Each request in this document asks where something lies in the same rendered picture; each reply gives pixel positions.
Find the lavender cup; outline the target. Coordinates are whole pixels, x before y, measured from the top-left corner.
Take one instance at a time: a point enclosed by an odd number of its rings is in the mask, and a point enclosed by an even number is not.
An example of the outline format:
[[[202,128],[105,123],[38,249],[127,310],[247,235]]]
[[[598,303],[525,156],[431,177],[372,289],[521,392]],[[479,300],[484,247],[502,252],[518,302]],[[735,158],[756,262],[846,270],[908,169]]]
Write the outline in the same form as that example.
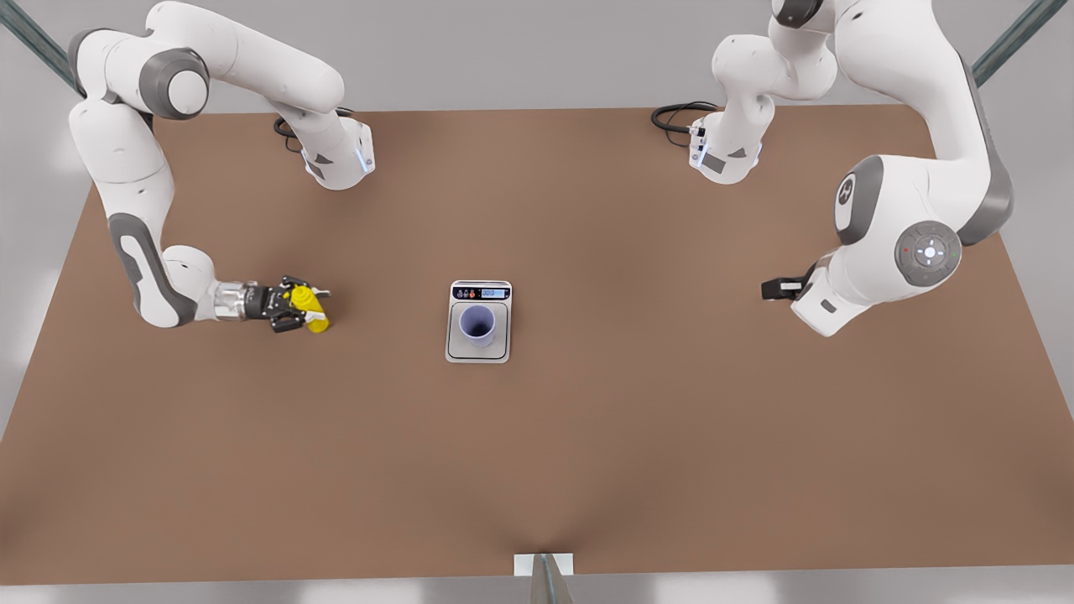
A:
[[[459,317],[459,328],[471,346],[478,348],[490,346],[496,330],[494,310],[488,305],[464,305]]]

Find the grey digital kitchen scale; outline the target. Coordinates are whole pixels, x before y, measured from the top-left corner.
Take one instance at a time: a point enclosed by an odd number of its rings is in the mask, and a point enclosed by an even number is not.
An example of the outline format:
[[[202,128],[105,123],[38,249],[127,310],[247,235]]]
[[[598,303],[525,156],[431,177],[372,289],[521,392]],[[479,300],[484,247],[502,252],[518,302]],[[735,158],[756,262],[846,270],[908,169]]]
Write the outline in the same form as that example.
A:
[[[461,333],[464,305],[488,305],[496,316],[490,346],[478,348]],[[451,284],[446,322],[446,360],[455,363],[504,363],[509,359],[513,329],[513,285],[507,281],[456,281]]]

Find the yellow sauce bottle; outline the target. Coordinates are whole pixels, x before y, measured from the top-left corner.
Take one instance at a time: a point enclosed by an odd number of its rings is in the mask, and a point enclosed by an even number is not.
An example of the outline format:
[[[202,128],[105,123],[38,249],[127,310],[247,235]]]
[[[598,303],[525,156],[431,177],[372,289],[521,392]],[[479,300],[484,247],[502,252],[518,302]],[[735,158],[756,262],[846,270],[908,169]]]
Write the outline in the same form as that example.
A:
[[[285,294],[290,302],[292,310],[300,314],[304,325],[313,333],[322,333],[329,328],[325,310],[323,310],[320,299],[330,297],[329,290],[311,288],[306,285],[295,285],[288,294]]]

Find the white post foot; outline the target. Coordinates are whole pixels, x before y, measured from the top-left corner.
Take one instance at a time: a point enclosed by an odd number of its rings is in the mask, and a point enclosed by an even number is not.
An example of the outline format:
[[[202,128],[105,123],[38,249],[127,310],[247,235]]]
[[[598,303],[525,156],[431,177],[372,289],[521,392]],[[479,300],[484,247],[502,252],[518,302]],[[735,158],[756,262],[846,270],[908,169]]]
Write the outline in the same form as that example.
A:
[[[514,576],[532,576],[534,565],[542,565],[541,557],[549,561],[553,560],[561,575],[571,576],[575,574],[574,553],[516,553]]]

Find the silver frame post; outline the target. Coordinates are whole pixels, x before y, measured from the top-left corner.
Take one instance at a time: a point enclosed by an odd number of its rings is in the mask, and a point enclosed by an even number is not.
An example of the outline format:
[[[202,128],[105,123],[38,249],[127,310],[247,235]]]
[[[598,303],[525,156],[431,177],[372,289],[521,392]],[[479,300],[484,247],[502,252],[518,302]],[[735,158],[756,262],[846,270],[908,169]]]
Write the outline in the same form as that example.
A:
[[[0,0],[0,24],[3,24],[27,49],[50,68],[73,91],[76,80],[70,73],[68,53],[50,38],[16,2]]]
[[[972,64],[972,76],[978,88],[1005,64],[1025,43],[1035,37],[1069,0],[1033,0]]]
[[[529,604],[575,604],[556,555],[533,555]]]

